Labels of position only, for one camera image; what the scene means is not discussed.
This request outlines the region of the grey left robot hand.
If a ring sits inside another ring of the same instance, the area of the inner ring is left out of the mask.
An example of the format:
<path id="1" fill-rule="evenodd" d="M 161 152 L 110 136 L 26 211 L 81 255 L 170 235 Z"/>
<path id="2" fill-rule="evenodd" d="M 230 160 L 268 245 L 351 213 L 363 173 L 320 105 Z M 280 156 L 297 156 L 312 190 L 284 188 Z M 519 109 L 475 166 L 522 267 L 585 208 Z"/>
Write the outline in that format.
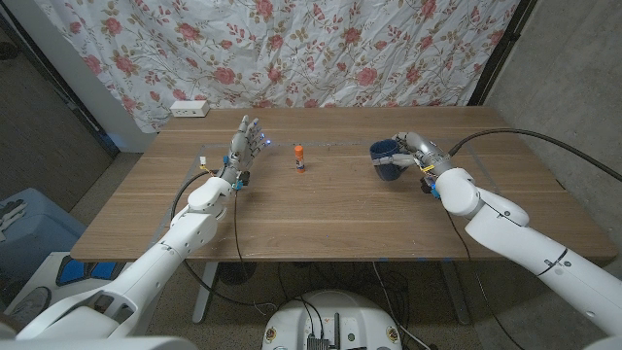
<path id="1" fill-rule="evenodd" d="M 234 133 L 220 177 L 235 185 L 243 173 L 249 172 L 255 158 L 271 141 L 265 136 L 259 125 L 259 119 L 248 115 L 242 118 Z"/>

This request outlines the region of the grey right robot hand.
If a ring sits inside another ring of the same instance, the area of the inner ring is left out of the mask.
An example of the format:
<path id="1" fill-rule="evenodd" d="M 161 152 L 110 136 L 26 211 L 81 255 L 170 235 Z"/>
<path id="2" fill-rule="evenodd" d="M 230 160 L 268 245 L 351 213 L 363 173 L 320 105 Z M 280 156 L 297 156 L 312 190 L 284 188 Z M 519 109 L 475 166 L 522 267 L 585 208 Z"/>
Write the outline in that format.
<path id="1" fill-rule="evenodd" d="M 381 180 L 394 181 L 408 167 L 417 166 L 424 174 L 420 180 L 422 191 L 436 198 L 440 198 L 435 188 L 436 179 L 453 168 L 447 153 L 416 132 L 399 132 L 390 139 L 374 143 L 369 151 Z"/>

